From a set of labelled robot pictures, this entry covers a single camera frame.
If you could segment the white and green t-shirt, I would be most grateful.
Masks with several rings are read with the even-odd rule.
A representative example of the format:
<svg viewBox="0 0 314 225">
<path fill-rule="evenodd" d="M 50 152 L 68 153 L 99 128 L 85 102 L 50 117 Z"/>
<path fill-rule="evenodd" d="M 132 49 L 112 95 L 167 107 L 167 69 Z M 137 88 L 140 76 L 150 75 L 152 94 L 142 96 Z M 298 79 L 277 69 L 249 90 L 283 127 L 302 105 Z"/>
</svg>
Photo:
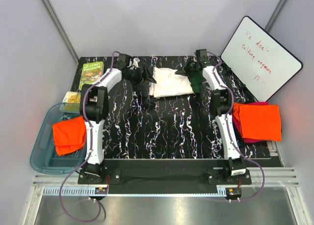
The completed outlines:
<svg viewBox="0 0 314 225">
<path fill-rule="evenodd" d="M 191 77 L 177 75 L 176 70 L 170 68 L 154 67 L 153 78 L 156 84 L 152 83 L 149 87 L 149 95 L 154 98 L 172 97 L 201 92 L 201 85 L 204 78 L 201 74 Z"/>
</svg>

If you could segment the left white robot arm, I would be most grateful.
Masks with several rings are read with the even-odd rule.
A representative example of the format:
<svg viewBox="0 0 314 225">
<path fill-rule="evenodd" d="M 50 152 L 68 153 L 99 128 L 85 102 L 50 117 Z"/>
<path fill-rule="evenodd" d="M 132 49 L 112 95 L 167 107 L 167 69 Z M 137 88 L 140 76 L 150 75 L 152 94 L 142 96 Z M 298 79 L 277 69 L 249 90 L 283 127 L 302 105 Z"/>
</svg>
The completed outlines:
<svg viewBox="0 0 314 225">
<path fill-rule="evenodd" d="M 156 84 L 146 64 L 139 59 L 119 53 L 110 67 L 92 84 L 81 89 L 80 114 L 86 126 L 86 156 L 81 167 L 81 178 L 100 184 L 106 179 L 103 152 L 103 127 L 109 113 L 109 91 L 120 81 L 129 81 L 134 91 L 143 92 L 143 83 Z"/>
</svg>

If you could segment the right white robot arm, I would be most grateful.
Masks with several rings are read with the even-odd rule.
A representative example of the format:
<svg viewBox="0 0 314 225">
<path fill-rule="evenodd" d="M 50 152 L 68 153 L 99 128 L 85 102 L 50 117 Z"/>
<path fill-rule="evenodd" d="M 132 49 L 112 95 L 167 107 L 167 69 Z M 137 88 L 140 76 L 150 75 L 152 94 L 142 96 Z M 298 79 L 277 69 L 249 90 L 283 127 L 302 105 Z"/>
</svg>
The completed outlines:
<svg viewBox="0 0 314 225">
<path fill-rule="evenodd" d="M 240 184 L 245 178 L 246 165 L 233 128 L 234 96 L 218 74 L 217 67 L 220 64 L 212 65 L 208 54 L 206 49 L 196 50 L 195 56 L 189 57 L 176 74 L 189 78 L 200 74 L 208 82 L 211 88 L 210 114 L 219 127 L 224 149 L 223 179 L 229 184 Z"/>
</svg>

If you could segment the magenta t-shirt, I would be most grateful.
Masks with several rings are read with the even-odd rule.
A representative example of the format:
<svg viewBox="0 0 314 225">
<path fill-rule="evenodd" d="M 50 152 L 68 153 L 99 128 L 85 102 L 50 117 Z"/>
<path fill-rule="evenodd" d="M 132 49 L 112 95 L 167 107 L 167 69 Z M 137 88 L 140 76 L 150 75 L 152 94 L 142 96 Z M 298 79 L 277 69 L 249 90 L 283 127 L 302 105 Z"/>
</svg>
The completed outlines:
<svg viewBox="0 0 314 225">
<path fill-rule="evenodd" d="M 266 106 L 269 105 L 268 102 L 252 102 L 252 103 L 234 103 L 233 105 L 233 112 L 232 112 L 232 119 L 233 119 L 233 124 L 235 125 L 238 133 L 240 134 L 242 140 L 244 143 L 256 143 L 260 142 L 261 140 L 256 140 L 256 139 L 250 139 L 250 138 L 244 138 L 242 136 L 242 130 L 241 130 L 241 124 L 240 124 L 240 118 L 239 118 L 239 107 L 241 105 L 254 105 L 254 106 Z"/>
</svg>

